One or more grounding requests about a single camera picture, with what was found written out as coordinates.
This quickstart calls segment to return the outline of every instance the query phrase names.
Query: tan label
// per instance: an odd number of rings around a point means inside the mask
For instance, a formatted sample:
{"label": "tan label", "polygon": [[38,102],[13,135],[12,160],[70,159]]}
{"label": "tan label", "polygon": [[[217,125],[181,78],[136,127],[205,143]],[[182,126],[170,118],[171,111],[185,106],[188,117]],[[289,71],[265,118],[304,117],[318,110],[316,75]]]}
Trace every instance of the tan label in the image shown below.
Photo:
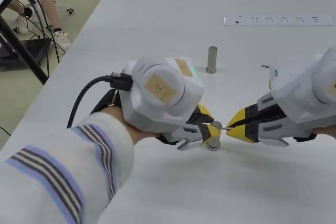
{"label": "tan label", "polygon": [[176,96],[176,91],[157,74],[152,75],[145,88],[164,104],[169,104]]}
{"label": "tan label", "polygon": [[336,97],[336,81],[331,85],[328,93]]}
{"label": "tan label", "polygon": [[175,61],[176,61],[178,67],[180,68],[180,71],[182,72],[182,74],[184,76],[188,76],[188,77],[193,76],[193,74],[191,73],[191,71],[188,67],[187,62],[185,62],[184,60],[181,60],[181,59],[176,59],[176,58],[175,58]]}

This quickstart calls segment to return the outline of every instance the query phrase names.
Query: electrical outlet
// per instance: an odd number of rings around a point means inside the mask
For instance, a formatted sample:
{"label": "electrical outlet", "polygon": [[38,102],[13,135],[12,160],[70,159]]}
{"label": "electrical outlet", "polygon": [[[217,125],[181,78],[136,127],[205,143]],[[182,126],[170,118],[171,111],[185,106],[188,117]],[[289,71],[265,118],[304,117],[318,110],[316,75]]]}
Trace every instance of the electrical outlet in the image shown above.
{"label": "electrical outlet", "polygon": [[328,15],[226,15],[225,26],[332,26]]}

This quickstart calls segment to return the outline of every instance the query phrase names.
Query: white sleeve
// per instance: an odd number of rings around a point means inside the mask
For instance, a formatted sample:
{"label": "white sleeve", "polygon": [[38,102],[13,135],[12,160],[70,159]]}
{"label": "white sleeve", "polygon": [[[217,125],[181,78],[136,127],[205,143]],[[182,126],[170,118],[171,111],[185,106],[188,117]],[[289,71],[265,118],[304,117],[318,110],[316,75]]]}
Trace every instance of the white sleeve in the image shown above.
{"label": "white sleeve", "polygon": [[96,113],[0,163],[0,223],[95,223],[134,161],[125,127]]}

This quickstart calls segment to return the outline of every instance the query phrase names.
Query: green floor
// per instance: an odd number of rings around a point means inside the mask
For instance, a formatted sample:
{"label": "green floor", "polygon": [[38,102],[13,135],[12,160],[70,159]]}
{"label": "green floor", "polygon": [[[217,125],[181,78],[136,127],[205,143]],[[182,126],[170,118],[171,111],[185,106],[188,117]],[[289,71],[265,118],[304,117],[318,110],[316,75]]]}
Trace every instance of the green floor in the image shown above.
{"label": "green floor", "polygon": [[[64,9],[60,8],[58,10],[63,30],[71,40],[74,40],[100,0],[56,1],[60,4],[69,5],[76,11],[74,15],[69,16]],[[3,17],[10,23],[14,21],[16,14],[6,10]],[[20,39],[29,39],[29,37],[20,37]],[[51,52],[51,70],[56,66],[55,53]],[[42,85],[29,70],[3,71],[0,69],[0,126],[12,132],[41,88]],[[8,136],[0,130],[0,149],[7,140]]]}

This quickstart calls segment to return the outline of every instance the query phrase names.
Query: sneaker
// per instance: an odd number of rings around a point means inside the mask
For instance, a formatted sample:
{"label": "sneaker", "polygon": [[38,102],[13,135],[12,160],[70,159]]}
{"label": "sneaker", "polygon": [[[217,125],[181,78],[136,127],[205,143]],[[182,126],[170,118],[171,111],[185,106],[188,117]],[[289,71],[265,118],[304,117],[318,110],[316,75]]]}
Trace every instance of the sneaker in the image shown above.
{"label": "sneaker", "polygon": [[63,49],[62,52],[65,54],[65,52],[71,46],[71,41],[67,38],[67,34],[63,31],[57,31],[54,33],[54,38],[56,46]]}
{"label": "sneaker", "polygon": [[32,11],[33,11],[33,14],[29,18],[29,20],[27,20],[27,18],[22,15],[19,15],[17,19],[15,20],[15,23],[17,24],[17,27],[16,27],[17,31],[23,35],[27,35],[30,33],[30,31],[33,31],[33,28],[35,26],[33,22],[36,22],[37,16],[33,9]]}

